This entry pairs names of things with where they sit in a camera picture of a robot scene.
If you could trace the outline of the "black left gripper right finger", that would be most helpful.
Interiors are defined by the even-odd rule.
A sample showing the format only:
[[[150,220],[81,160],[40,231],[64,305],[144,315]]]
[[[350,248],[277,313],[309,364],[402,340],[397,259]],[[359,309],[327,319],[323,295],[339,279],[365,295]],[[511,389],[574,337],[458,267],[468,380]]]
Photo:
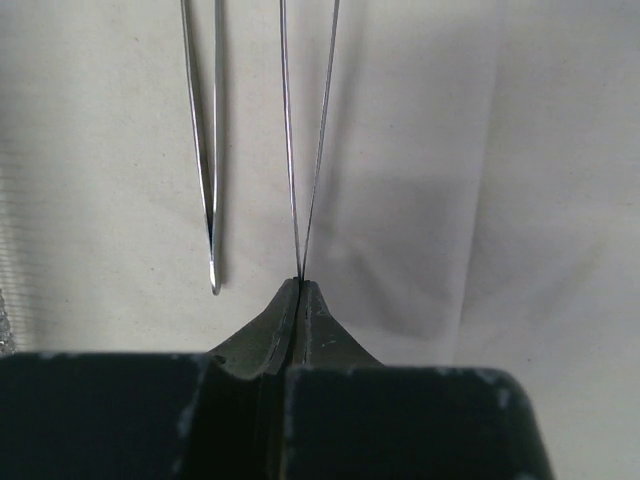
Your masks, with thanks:
[[[286,479],[550,479],[532,402],[505,371],[380,364],[305,282],[284,393]]]

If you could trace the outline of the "steel mesh instrument tray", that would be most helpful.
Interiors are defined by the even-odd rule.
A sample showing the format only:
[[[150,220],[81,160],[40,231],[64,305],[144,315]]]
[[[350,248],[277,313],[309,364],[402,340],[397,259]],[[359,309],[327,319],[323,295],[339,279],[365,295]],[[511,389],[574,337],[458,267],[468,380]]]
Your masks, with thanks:
[[[12,311],[15,293],[17,253],[9,181],[1,172],[1,355],[15,354],[18,344]]]

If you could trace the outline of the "beige cloth wrap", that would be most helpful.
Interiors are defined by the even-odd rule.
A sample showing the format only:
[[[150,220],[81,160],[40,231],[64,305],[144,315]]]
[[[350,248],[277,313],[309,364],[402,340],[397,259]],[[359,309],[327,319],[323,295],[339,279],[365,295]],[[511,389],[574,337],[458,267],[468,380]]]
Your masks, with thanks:
[[[5,1],[18,344],[187,350],[295,260],[278,5],[228,1],[211,291],[176,1]],[[331,3],[288,5],[298,182]],[[345,1],[307,272],[396,364],[639,370],[639,5]]]

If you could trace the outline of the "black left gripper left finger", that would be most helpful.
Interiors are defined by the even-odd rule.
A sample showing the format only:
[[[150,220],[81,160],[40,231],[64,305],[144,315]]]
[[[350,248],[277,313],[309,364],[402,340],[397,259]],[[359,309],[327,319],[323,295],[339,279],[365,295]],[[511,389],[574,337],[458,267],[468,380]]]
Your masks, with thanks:
[[[275,479],[300,284],[206,353],[1,362],[5,479]]]

